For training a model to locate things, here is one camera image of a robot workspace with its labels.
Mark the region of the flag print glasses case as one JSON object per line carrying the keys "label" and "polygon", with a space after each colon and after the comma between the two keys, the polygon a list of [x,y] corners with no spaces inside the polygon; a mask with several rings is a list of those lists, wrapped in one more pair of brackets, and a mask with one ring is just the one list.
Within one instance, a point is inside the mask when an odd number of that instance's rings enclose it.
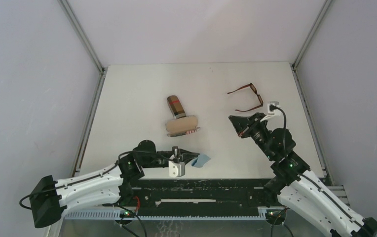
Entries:
{"label": "flag print glasses case", "polygon": [[195,133],[200,130],[196,116],[188,116],[170,120],[165,125],[168,137],[179,137]]}

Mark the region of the brown striped glasses case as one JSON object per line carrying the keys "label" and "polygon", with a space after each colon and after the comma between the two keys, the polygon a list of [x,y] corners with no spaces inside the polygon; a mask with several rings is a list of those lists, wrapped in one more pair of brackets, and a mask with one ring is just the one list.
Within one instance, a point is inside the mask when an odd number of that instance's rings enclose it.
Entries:
{"label": "brown striped glasses case", "polygon": [[168,96],[166,100],[175,119],[180,119],[187,116],[179,98],[176,95]]}

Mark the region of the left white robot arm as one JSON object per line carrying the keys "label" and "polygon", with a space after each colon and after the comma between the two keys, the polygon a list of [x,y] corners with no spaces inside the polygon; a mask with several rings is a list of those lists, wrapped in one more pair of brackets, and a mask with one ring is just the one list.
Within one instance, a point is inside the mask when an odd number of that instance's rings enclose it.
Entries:
{"label": "left white robot arm", "polygon": [[78,177],[40,179],[27,196],[35,228],[58,222],[67,214],[102,204],[127,205],[134,199],[132,182],[144,177],[145,168],[167,168],[172,178],[185,175],[185,166],[199,157],[177,146],[157,151],[151,140],[123,152],[111,165]]}

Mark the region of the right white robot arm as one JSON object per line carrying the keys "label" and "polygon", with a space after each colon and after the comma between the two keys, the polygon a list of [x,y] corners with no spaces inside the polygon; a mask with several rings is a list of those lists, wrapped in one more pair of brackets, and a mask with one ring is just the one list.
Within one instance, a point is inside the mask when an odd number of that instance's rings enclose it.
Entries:
{"label": "right white robot arm", "polygon": [[340,200],[294,152],[286,127],[269,130],[264,113],[229,116],[238,137],[251,138],[272,162],[275,174],[264,186],[269,203],[278,202],[311,223],[326,237],[374,237],[377,221],[363,217]]}

